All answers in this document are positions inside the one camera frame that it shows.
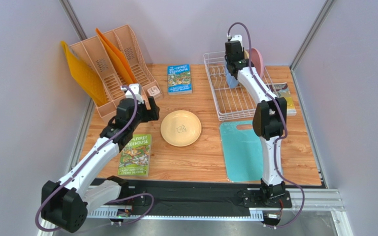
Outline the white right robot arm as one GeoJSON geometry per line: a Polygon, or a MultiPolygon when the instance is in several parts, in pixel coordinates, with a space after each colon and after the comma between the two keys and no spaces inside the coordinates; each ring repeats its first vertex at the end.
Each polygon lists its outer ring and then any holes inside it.
{"type": "Polygon", "coordinates": [[[226,41],[224,59],[229,87],[241,84],[256,103],[252,127],[262,145],[262,196],[265,199],[283,196],[285,182],[278,166],[281,162],[282,136],[286,134],[287,101],[278,98],[266,86],[252,62],[245,57],[245,50],[239,40],[226,41]]]}

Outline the pink plate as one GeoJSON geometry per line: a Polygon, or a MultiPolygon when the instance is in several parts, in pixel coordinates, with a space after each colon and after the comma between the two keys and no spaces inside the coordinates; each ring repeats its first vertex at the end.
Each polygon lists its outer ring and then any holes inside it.
{"type": "Polygon", "coordinates": [[[249,55],[250,55],[249,59],[252,62],[252,66],[255,67],[258,75],[260,76],[261,79],[263,79],[265,66],[264,66],[262,54],[260,53],[258,49],[252,48],[249,51],[249,55]]]}

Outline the blue plate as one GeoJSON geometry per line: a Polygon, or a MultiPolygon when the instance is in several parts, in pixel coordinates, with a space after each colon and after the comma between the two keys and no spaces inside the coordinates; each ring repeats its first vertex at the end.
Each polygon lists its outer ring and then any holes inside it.
{"type": "Polygon", "coordinates": [[[239,85],[239,82],[238,80],[236,80],[236,78],[231,75],[231,73],[229,72],[228,68],[227,68],[227,62],[224,61],[224,73],[225,73],[225,77],[226,77],[226,82],[227,82],[227,85],[230,89],[234,89],[236,88],[238,85],[239,85]]]}

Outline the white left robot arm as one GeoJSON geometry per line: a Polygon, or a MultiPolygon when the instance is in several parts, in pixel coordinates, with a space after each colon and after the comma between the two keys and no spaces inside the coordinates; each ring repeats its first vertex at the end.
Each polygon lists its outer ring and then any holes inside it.
{"type": "Polygon", "coordinates": [[[141,195],[130,195],[129,183],[111,176],[99,186],[89,186],[104,168],[130,142],[137,126],[159,119],[160,108],[152,96],[150,108],[144,101],[132,97],[123,99],[116,115],[102,130],[93,149],[65,176],[58,181],[47,181],[42,187],[41,206],[35,216],[36,226],[44,232],[78,231],[87,215],[104,204],[127,202],[141,195]]]}

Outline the beige plate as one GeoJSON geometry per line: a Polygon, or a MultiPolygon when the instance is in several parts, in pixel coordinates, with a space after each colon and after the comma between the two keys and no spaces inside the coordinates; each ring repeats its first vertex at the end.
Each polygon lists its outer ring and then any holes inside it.
{"type": "Polygon", "coordinates": [[[200,119],[194,113],[185,110],[169,113],[160,126],[163,139],[176,147],[193,144],[200,137],[201,131],[200,119]]]}
{"type": "Polygon", "coordinates": [[[249,51],[248,50],[244,50],[244,59],[249,59],[250,58],[250,55],[249,55],[249,51]]]}

